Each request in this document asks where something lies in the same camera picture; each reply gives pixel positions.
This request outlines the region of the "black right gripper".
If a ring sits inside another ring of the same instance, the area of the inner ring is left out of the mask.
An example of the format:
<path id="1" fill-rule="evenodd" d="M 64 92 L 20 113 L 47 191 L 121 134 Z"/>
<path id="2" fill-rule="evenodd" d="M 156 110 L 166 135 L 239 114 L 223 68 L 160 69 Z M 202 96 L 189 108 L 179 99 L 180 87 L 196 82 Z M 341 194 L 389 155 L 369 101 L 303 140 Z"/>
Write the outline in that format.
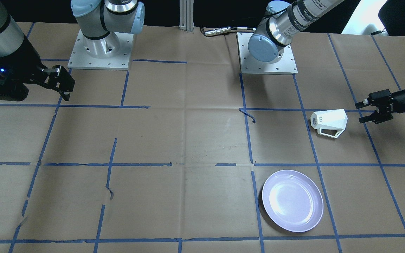
<path id="1" fill-rule="evenodd" d="M 40 56 L 31 42 L 24 37 L 21 46 L 9 54 L 0 57 L 0 64 L 10 67 L 13 74 L 25 84 L 36 84 L 46 89 L 51 89 L 69 101 L 74 90 L 75 80 L 62 65 L 45 68 Z"/>

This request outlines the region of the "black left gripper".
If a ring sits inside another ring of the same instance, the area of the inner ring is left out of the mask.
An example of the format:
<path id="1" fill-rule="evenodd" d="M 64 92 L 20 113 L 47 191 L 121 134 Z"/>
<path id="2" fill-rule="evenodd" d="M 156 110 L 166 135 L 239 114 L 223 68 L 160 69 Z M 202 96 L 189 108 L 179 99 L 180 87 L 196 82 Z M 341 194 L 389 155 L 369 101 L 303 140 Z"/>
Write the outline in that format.
<path id="1" fill-rule="evenodd" d="M 391 93 L 389 89 L 370 93 L 368 98 L 361 102 L 355 103 L 356 109 L 367 106 L 375 106 L 379 110 L 375 110 L 372 114 L 359 118 L 359 122 L 373 122 L 380 124 L 393 119 L 392 114 L 405 112 L 405 89 Z"/>

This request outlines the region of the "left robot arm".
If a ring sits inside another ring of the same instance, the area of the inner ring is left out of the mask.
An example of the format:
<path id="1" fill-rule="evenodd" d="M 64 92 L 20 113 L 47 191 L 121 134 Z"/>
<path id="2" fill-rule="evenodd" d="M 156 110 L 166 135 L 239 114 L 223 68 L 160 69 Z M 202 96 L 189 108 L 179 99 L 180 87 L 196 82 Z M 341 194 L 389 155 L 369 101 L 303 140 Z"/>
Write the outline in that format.
<path id="1" fill-rule="evenodd" d="M 275 11 L 274 3 L 270 2 L 270 10 L 249 38 L 247 48 L 250 55 L 266 64 L 277 61 L 279 54 L 291 44 L 294 35 L 307 29 L 340 3 L 339 0 L 296 0 Z M 357 109 L 367 106 L 376 109 L 372 114 L 360 117 L 360 123 L 379 124 L 391 120 L 393 113 L 405 112 L 405 89 L 394 93 L 389 90 L 373 92 L 355 104 Z"/>

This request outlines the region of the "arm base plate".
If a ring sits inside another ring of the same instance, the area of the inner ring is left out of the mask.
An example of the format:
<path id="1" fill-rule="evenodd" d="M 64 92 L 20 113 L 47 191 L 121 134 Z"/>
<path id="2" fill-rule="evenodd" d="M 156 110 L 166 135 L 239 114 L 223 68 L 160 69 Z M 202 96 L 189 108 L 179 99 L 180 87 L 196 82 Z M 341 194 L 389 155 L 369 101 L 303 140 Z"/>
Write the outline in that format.
<path id="1" fill-rule="evenodd" d="M 255 59 L 248 49 L 248 43 L 252 35 L 252 33 L 237 33 L 241 73 L 274 75 L 292 75 L 298 73 L 297 64 L 290 45 L 283 48 L 272 62 L 266 63 Z"/>
<path id="2" fill-rule="evenodd" d="M 133 34 L 111 32 L 103 39 L 90 40 L 79 31 L 67 66 L 81 70 L 127 71 L 134 38 Z"/>

